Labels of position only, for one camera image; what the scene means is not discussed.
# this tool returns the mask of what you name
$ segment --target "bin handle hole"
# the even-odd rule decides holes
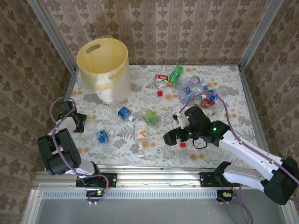
[[[90,48],[88,48],[86,50],[86,53],[89,54],[90,52],[92,52],[92,51],[94,51],[96,49],[99,49],[100,47],[101,47],[101,45],[99,45],[99,44],[93,45],[93,46],[91,46]]]

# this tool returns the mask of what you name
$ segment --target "gray floor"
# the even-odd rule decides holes
[[[281,207],[258,190],[243,190],[243,203],[255,224],[284,224]],[[85,200],[42,200],[37,224],[242,224],[238,204],[216,200],[154,199],[105,200],[89,205]]]

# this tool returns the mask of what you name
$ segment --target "floral tablecloth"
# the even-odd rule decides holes
[[[162,125],[157,130],[149,127],[149,143],[146,146],[146,156],[143,158],[137,157],[138,148],[134,142],[134,125],[116,116],[113,113],[113,106],[103,104],[96,94],[90,93],[79,74],[72,98],[76,101],[78,112],[87,114],[89,121],[97,123],[96,130],[71,134],[82,159],[91,160],[97,164],[200,168],[215,168],[222,161],[229,161],[235,165],[247,167],[248,165],[238,157],[211,144],[205,149],[197,150],[193,147],[191,140],[187,141],[185,148],[181,148],[180,145],[168,146],[164,143],[163,135],[174,128],[172,114],[182,105],[178,101],[176,91],[170,87],[163,91],[161,98],[157,96],[154,76],[155,74],[169,75],[174,67],[130,66],[132,91],[127,101],[118,105],[117,108],[126,106],[138,119],[142,119],[140,109],[149,108],[162,121]],[[198,75],[204,78],[204,84],[208,85],[209,89],[215,88],[218,91],[218,95],[228,106],[229,117],[236,132],[256,145],[237,66],[184,65],[183,68],[185,72],[181,79]],[[227,123],[224,107],[220,106],[219,114],[213,115],[210,119]],[[96,132],[102,129],[113,130],[114,137],[109,143],[94,144]],[[197,147],[204,145],[201,140],[198,140]]]

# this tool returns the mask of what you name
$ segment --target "patterned wallpaper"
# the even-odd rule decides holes
[[[271,152],[299,163],[298,0],[283,2],[245,74]]]
[[[0,223],[20,223],[43,161],[36,140],[70,74],[26,1],[0,1]]]
[[[130,64],[237,64],[270,0],[41,0],[76,64],[112,35]]]

